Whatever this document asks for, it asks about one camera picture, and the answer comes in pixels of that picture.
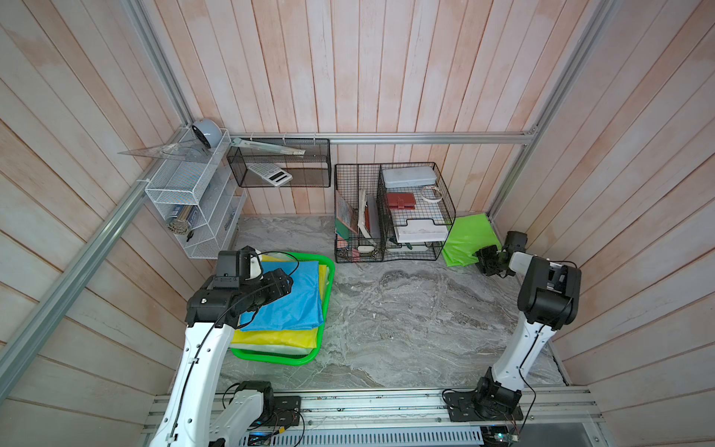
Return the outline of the light green raincoat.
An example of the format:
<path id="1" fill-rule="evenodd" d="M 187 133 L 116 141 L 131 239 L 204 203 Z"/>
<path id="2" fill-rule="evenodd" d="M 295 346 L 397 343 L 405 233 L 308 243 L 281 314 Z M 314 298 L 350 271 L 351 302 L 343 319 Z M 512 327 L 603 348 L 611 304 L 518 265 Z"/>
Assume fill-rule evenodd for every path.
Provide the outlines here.
<path id="1" fill-rule="evenodd" d="M 472 266 L 479 262 L 475 253 L 491 246 L 500 249 L 501 242 L 489 218 L 485 213 L 474 214 L 454 221 L 441 255 L 448 267 Z"/>

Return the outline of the blue raincoat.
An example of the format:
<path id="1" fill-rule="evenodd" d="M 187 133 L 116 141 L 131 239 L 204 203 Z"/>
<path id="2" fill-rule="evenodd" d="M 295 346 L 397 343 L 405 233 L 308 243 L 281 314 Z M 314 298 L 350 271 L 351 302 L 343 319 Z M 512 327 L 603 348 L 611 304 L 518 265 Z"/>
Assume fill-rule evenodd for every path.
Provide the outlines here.
<path id="1" fill-rule="evenodd" d="M 264 273 L 283 269 L 292 274 L 292 292 L 269 305 L 257 314 L 246 312 L 240 324 L 251 324 L 244 331 L 310 331 L 324 323 L 320 298 L 320 264 L 316 261 L 262 262 Z"/>

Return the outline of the white translucent raincoat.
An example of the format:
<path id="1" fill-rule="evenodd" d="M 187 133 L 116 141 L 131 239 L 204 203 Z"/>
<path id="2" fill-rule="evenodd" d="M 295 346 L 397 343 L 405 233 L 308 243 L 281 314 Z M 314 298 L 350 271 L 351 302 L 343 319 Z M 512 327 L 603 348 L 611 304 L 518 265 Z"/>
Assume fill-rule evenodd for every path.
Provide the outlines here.
<path id="1" fill-rule="evenodd" d="M 312 348 L 298 348 L 298 346 L 284 346 L 284 345 L 245 345 L 245 344 L 232 344 L 230 348 L 236 348 L 241 350 L 246 350 L 252 353 L 266 354 L 266 355 L 276 355 L 284 357 L 305 357 L 310 354 Z"/>

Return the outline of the green plastic basket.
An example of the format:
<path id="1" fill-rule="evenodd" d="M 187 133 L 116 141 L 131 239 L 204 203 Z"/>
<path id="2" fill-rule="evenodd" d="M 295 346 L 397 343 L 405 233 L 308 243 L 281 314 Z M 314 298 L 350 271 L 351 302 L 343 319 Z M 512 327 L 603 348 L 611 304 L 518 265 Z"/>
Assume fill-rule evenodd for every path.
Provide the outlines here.
<path id="1" fill-rule="evenodd" d="M 320 261 L 329 266 L 330 275 L 328 279 L 327 294 L 325 296 L 323 305 L 325 323 L 318 329 L 318 346 L 314 348 L 313 351 L 305 357 L 284 357 L 276 355 L 266 355 L 252 353 L 246 350 L 236 348 L 231 348 L 231 350 L 237 358 L 245 359 L 245 361 L 260 361 L 265 363 L 281 364 L 288 366 L 306 365 L 307 363 L 314 361 L 315 357 L 318 355 L 318 352 L 320 352 L 320 348 L 323 342 L 323 335 L 327 323 L 328 310 L 331 303 L 331 289 L 333 288 L 333 280 L 335 276 L 335 263 L 326 256 L 310 253 L 279 253 L 278 251 L 270 251 L 269 253 L 265 253 L 261 256 L 261 261 L 263 262 L 264 258 L 266 257 L 276 258 L 279 261 L 288 261 L 296 263 L 299 263 L 301 260 Z"/>

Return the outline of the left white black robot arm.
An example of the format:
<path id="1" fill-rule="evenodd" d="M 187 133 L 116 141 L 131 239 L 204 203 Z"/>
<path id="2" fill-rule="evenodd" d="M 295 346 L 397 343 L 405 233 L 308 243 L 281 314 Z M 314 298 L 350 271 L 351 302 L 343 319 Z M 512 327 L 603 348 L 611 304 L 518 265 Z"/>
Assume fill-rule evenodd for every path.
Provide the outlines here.
<path id="1" fill-rule="evenodd" d="M 151 443 L 154 446 L 236 446 L 252 427 L 276 416 L 272 386 L 249 382 L 223 413 L 212 408 L 223 359 L 241 316 L 290 294 L 294 270 L 262 266 L 262 253 L 246 246 L 221 251 L 216 273 L 187 302 L 184 351 L 169 404 Z"/>

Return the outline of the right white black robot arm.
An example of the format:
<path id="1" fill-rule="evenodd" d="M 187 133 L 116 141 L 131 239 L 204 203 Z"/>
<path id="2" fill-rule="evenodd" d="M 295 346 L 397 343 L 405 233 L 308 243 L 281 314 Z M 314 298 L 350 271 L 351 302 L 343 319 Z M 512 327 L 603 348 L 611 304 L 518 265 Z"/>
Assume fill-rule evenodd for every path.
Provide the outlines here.
<path id="1" fill-rule="evenodd" d="M 452 422 L 521 420 L 526 377 L 547 341 L 577 315 L 582 272 L 572 261 L 551 261 L 527 253 L 528 236 L 509 231 L 502 249 L 476 252 L 480 273 L 522 275 L 519 320 L 499 360 L 469 391 L 445 389 L 442 399 Z"/>

